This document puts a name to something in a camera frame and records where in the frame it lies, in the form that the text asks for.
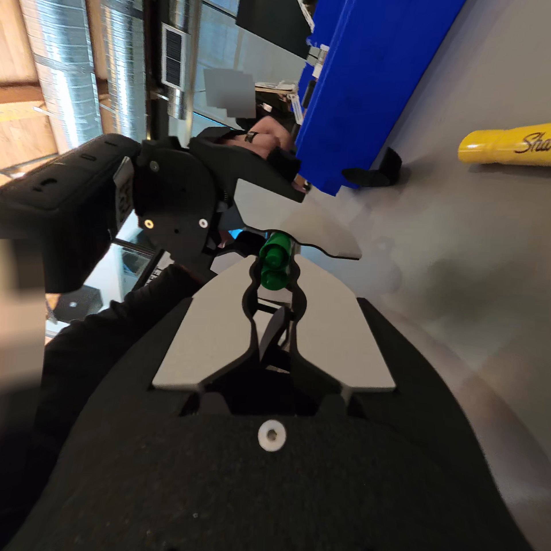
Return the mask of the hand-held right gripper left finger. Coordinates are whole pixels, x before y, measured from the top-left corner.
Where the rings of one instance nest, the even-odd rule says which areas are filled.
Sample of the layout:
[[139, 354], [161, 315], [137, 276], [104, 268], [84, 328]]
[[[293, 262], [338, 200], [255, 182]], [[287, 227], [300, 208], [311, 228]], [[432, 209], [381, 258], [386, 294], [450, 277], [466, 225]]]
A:
[[205, 284], [191, 299], [152, 385], [163, 390], [203, 390], [229, 370], [258, 355], [247, 293], [256, 296], [251, 269], [256, 256], [242, 258]]

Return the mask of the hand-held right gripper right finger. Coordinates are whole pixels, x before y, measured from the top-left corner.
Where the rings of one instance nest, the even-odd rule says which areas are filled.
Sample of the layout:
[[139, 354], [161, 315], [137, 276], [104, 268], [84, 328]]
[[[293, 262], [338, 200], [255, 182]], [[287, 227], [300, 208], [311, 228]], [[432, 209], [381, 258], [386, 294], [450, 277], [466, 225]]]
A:
[[294, 261], [298, 290], [306, 299], [295, 324], [299, 359], [329, 376], [341, 393], [394, 391], [396, 383], [355, 293], [303, 256]]

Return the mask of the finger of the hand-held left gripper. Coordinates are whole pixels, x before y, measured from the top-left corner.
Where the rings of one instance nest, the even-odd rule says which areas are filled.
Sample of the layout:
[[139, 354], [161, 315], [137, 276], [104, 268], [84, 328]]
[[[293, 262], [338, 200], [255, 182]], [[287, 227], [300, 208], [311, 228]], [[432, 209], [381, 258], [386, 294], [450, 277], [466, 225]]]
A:
[[299, 192], [302, 202], [238, 179], [234, 203], [245, 227], [281, 232], [300, 246], [313, 247], [331, 258], [360, 260], [361, 248], [353, 234], [317, 202], [321, 192]]

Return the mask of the green dry erase marker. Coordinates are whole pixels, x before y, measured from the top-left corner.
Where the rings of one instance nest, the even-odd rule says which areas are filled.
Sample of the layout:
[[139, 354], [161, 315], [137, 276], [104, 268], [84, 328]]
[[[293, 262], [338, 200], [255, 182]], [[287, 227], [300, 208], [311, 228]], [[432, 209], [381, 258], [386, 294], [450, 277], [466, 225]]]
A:
[[263, 267], [271, 271], [285, 270], [293, 253], [293, 239], [281, 232], [274, 232], [262, 246], [259, 258]]
[[270, 291], [279, 291], [289, 285], [289, 268], [271, 268], [264, 264], [261, 269], [261, 286]]

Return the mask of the person's left hand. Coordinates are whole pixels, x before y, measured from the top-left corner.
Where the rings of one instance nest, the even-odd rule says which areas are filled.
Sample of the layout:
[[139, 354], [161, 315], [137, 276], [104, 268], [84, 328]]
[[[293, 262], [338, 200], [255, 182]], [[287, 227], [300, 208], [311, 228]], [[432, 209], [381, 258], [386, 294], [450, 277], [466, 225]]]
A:
[[271, 116], [265, 116], [252, 126], [243, 146], [264, 160], [277, 149], [291, 153], [295, 147], [292, 135]]

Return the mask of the blue plastic bin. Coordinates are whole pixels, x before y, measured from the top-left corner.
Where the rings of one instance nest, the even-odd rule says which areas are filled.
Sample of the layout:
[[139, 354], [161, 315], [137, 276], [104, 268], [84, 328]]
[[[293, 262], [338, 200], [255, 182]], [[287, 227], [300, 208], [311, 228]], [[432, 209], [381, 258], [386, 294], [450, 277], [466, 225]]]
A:
[[369, 170], [465, 1], [318, 1], [328, 51], [297, 137], [300, 174], [335, 196]]

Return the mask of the yellow highlighter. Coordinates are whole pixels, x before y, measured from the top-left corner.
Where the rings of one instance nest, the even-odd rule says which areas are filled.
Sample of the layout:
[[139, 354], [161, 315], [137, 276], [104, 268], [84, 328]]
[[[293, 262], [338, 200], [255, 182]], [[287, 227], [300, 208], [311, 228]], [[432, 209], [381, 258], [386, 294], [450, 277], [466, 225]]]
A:
[[474, 131], [461, 141], [457, 156], [465, 164], [550, 167], [550, 123]]

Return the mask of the metal duct with vent grille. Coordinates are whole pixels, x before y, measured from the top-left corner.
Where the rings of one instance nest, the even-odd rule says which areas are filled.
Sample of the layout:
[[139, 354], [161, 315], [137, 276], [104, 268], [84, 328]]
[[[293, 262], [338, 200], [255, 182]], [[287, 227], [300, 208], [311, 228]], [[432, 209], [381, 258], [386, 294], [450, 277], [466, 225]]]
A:
[[168, 115], [190, 128], [195, 96], [202, 1], [169, 1], [162, 22], [162, 84], [168, 88]]

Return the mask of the foil insulated ceiling duct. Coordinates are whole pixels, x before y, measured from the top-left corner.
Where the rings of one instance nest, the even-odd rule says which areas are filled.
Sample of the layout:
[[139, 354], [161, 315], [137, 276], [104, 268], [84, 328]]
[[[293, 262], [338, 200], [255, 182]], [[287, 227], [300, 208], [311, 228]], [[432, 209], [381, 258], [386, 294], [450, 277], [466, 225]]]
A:
[[20, 1], [59, 153], [102, 134], [85, 1]]
[[147, 137], [143, 1], [101, 1], [107, 86], [115, 132]]

